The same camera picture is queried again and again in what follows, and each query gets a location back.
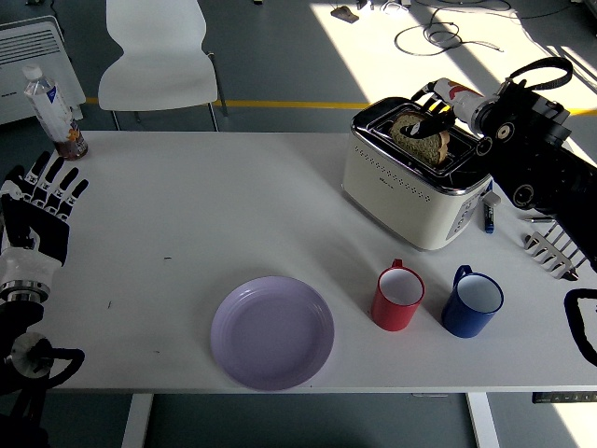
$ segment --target bottle label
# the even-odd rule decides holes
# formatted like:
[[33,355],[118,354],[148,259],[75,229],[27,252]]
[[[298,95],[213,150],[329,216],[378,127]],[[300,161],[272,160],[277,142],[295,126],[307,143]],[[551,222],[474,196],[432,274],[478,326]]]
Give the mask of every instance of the bottle label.
[[75,125],[73,128],[73,113],[64,102],[56,87],[46,94],[29,97],[37,119],[44,131],[54,142],[67,142],[77,139],[80,135]]
[[54,86],[50,91],[46,93],[48,99],[51,103],[54,103],[54,99],[56,98],[56,86]]

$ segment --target black strap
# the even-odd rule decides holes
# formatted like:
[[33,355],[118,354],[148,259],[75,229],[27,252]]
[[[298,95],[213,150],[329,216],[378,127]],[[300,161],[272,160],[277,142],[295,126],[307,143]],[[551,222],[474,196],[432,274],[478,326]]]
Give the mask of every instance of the black strap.
[[566,294],[563,300],[563,308],[568,318],[568,326],[572,332],[576,346],[585,359],[597,367],[597,352],[587,340],[585,334],[585,323],[578,307],[579,299],[597,299],[597,289],[573,289]]
[[570,79],[572,79],[572,75],[574,74],[574,67],[572,66],[572,63],[570,61],[568,61],[565,58],[554,56],[551,58],[540,59],[538,61],[535,61],[534,63],[529,63],[528,65],[525,65],[524,67],[519,68],[517,71],[512,73],[510,77],[517,77],[518,75],[522,75],[523,73],[530,72],[531,70],[535,70],[537,68],[549,67],[560,68],[566,73],[562,77],[558,77],[557,79],[553,79],[548,82],[543,82],[541,84],[536,84],[527,89],[531,91],[548,91],[550,89],[557,89],[558,87],[567,84],[570,81]]

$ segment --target white radiator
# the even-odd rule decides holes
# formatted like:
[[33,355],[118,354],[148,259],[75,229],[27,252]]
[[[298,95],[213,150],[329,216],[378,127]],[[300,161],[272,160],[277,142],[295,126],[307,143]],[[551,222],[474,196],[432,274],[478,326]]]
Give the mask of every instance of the white radiator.
[[62,45],[58,22],[45,16],[28,23],[15,21],[0,24],[0,124],[32,117],[35,112],[23,94],[27,79],[21,69],[37,63],[44,75],[59,85],[64,99],[82,119],[81,104],[85,94]]

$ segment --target brown liquid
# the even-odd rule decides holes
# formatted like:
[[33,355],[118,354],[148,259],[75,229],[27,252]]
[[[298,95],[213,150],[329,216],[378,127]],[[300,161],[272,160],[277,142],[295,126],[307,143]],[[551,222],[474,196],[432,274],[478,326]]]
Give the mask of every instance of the brown liquid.
[[72,135],[74,136],[74,140],[68,140],[66,142],[54,142],[54,147],[58,151],[58,155],[63,159],[68,161],[76,161],[87,154],[89,147],[74,120],[71,127],[73,128],[71,131]]

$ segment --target purple plate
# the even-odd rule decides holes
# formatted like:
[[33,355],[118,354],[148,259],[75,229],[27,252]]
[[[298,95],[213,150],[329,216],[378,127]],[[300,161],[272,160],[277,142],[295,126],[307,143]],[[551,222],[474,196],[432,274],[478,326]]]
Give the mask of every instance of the purple plate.
[[312,378],[334,343],[334,321],[322,297],[289,277],[262,277],[234,289],[212,323],[212,352],[235,381],[283,390]]

